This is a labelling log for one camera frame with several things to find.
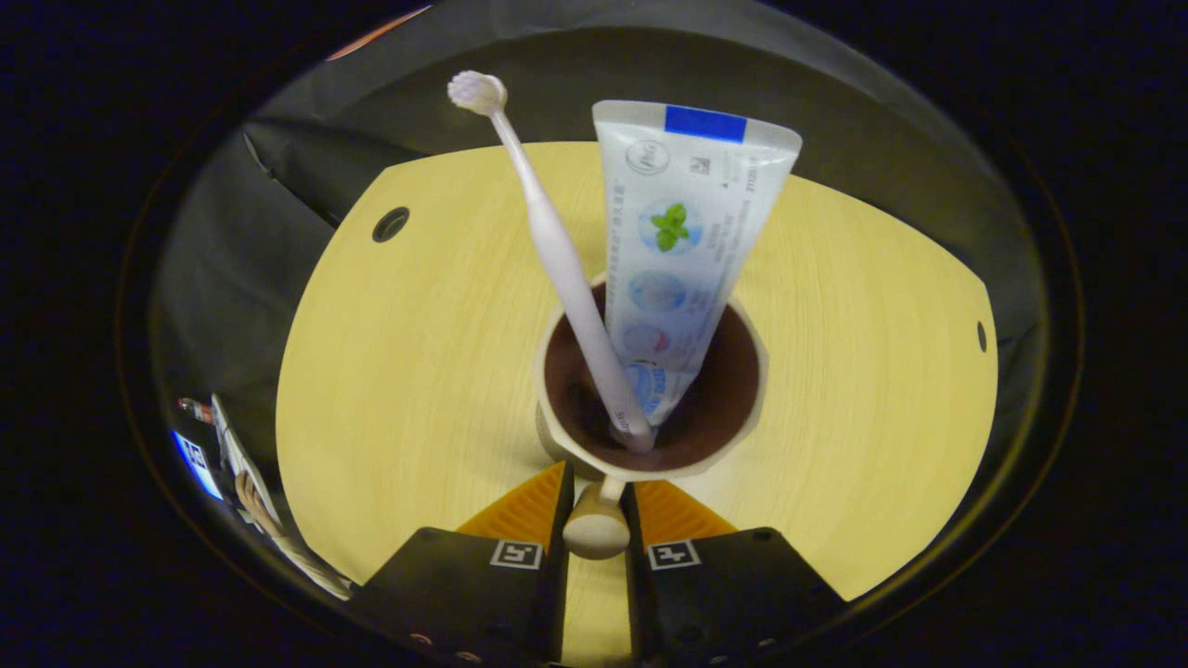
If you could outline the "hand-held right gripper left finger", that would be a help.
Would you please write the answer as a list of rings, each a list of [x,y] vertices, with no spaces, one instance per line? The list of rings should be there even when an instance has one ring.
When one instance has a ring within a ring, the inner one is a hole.
[[[364,625],[450,667],[560,662],[575,474],[556,462],[455,530],[416,530],[353,595]]]

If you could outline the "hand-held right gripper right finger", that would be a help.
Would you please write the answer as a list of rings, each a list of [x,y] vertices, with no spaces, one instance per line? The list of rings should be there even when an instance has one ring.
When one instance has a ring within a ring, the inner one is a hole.
[[[630,483],[637,667],[752,667],[809,645],[843,598],[771,527],[740,529],[674,483]]]

